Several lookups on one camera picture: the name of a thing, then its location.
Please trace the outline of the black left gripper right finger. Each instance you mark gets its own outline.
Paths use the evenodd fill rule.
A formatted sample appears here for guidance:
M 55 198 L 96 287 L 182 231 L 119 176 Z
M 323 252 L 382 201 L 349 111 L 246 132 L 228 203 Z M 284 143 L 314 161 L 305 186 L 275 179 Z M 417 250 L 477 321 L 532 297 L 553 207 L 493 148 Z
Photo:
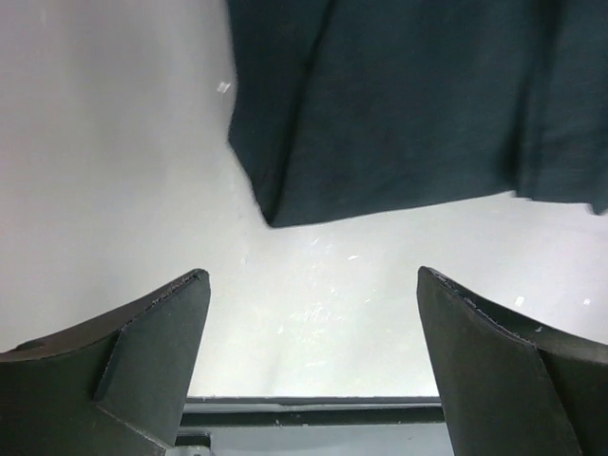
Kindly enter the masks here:
M 604 455 L 607 347 L 422 267 L 417 302 L 457 455 Z

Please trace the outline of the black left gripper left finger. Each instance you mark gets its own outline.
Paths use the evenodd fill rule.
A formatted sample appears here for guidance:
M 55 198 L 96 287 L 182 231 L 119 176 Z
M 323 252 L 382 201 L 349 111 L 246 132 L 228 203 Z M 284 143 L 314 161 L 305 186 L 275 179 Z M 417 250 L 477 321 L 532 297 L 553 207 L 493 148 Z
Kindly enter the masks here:
M 195 269 L 1 355 L 4 455 L 163 455 L 177 440 L 210 304 Z

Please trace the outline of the black t-shirt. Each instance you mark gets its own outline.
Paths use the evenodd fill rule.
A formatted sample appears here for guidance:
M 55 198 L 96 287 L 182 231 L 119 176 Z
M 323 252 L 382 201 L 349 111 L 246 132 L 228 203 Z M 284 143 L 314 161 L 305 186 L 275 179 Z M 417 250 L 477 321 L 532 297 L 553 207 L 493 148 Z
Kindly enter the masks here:
M 291 227 L 512 192 L 607 209 L 603 1 L 231 1 L 229 142 Z

